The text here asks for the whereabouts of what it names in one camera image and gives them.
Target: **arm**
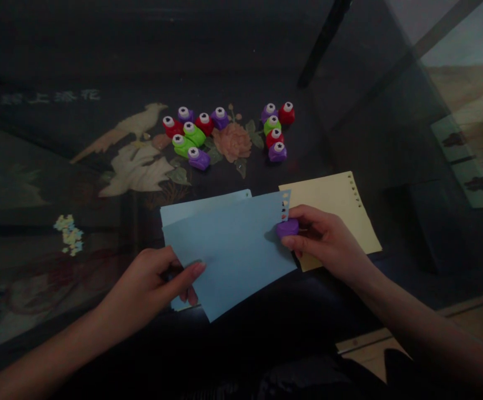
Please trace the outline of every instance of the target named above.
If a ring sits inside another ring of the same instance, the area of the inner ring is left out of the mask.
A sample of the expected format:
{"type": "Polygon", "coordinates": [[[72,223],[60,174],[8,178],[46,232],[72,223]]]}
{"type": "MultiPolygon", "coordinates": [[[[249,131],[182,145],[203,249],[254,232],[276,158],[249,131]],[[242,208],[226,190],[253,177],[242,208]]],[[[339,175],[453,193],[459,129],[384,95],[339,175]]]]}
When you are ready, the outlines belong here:
{"type": "Polygon", "coordinates": [[[97,308],[0,372],[0,399],[47,398],[73,372],[147,325],[179,294],[197,304],[191,285],[205,265],[194,264],[165,283],[160,274],[172,264],[177,258],[171,247],[142,251],[97,308]]]}
{"type": "Polygon", "coordinates": [[[345,282],[426,369],[483,391],[483,344],[387,279],[336,215],[298,206],[289,212],[306,228],[283,244],[310,253],[345,282]]]}

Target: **blue paper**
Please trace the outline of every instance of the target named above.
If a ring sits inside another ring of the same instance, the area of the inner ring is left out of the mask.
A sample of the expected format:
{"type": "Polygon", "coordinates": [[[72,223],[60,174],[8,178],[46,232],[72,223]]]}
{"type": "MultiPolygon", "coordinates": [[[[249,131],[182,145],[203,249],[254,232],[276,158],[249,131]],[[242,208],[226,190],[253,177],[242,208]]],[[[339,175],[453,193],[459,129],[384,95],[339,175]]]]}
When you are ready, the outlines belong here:
{"type": "MultiPolygon", "coordinates": [[[[181,219],[192,217],[199,213],[213,211],[216,208],[228,206],[234,202],[245,200],[251,197],[251,191],[246,189],[239,192],[224,194],[222,196],[209,197],[206,199],[165,206],[160,208],[162,226],[167,226],[174,222],[180,221],[181,219]]],[[[168,237],[164,237],[164,242],[166,246],[171,244],[170,238],[168,237]]],[[[188,302],[183,303],[179,297],[171,302],[171,308],[175,311],[181,311],[189,307],[191,307],[190,304],[188,302]]]]}
{"type": "Polygon", "coordinates": [[[210,321],[296,266],[275,233],[290,191],[265,194],[163,228],[182,265],[207,264],[193,287],[210,321]]]}

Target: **dark clothing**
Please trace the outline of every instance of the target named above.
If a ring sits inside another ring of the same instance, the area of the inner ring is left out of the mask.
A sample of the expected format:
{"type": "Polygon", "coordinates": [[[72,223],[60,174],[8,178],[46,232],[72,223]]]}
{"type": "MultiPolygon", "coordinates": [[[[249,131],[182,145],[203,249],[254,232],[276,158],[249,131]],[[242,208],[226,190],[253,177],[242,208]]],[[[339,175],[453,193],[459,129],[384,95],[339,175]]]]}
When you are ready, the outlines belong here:
{"type": "Polygon", "coordinates": [[[198,357],[162,359],[148,344],[131,338],[116,346],[79,370],[54,398],[469,398],[427,375],[408,356],[393,349],[385,352],[386,385],[360,364],[335,352],[303,357],[297,353],[291,361],[271,366],[265,356],[237,358],[235,362],[227,357],[218,363],[208,349],[198,357]]]}

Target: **yellow paper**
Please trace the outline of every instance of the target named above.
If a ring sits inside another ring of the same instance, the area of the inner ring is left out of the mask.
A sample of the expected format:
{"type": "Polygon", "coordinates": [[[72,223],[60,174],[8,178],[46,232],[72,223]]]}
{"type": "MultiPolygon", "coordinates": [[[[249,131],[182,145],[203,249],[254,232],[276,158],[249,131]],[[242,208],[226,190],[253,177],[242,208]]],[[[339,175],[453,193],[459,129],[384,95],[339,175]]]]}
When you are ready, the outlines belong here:
{"type": "MultiPolygon", "coordinates": [[[[290,207],[306,204],[336,214],[345,222],[366,254],[382,250],[352,172],[279,186],[281,191],[288,189],[291,189],[290,207]]],[[[321,267],[321,263],[309,254],[304,254],[299,262],[304,272],[321,267]]]]}

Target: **hand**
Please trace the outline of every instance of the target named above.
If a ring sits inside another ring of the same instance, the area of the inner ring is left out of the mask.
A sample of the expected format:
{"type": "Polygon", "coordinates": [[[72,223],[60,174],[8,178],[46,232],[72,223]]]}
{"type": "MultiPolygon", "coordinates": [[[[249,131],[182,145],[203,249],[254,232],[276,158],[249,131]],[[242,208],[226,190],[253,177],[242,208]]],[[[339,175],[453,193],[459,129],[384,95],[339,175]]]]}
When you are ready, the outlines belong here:
{"type": "Polygon", "coordinates": [[[284,237],[282,244],[298,258],[303,252],[311,254],[352,289],[381,275],[337,215],[302,205],[291,208],[289,217],[299,220],[301,231],[298,236],[284,237]]]}
{"type": "Polygon", "coordinates": [[[142,329],[179,295],[192,306],[197,304],[192,283],[206,265],[193,264],[165,282],[160,275],[171,266],[180,268],[171,246],[145,249],[130,264],[90,318],[106,348],[142,329]]]}

